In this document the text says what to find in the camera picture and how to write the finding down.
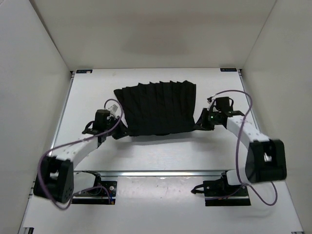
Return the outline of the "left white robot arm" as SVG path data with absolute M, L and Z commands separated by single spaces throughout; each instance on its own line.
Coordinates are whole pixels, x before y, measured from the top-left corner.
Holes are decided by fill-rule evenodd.
M 103 190 L 99 174 L 93 171 L 74 173 L 75 168 L 93 151 L 97 150 L 108 137 L 120 139 L 127 135 L 127 128 L 122 122 L 124 115 L 121 104 L 96 110 L 94 120 L 82 131 L 81 137 L 74 141 L 56 146 L 58 155 L 51 155 L 48 150 L 40 158 L 33 194 L 50 200 L 57 208 L 70 204 L 73 196 L 80 192 L 97 194 Z

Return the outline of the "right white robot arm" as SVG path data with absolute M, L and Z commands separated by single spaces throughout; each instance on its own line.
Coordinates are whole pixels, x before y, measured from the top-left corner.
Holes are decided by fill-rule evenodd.
M 235 151 L 235 169 L 225 173 L 218 184 L 219 191 L 230 195 L 236 185 L 282 181 L 287 177 L 284 143 L 261 133 L 246 120 L 247 115 L 233 109 L 230 97 L 210 97 L 209 106 L 202 110 L 196 123 L 198 129 L 212 131 L 222 125 L 237 137 L 236 145 L 243 144 L 247 156 L 243 166 L 239 165 L 239 150 Z

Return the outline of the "black pleated skirt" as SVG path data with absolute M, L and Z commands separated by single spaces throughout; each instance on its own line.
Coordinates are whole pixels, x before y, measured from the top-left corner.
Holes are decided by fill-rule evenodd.
M 139 83 L 115 89 L 114 94 L 124 110 L 128 134 L 132 137 L 194 130 L 196 85 L 187 80 Z

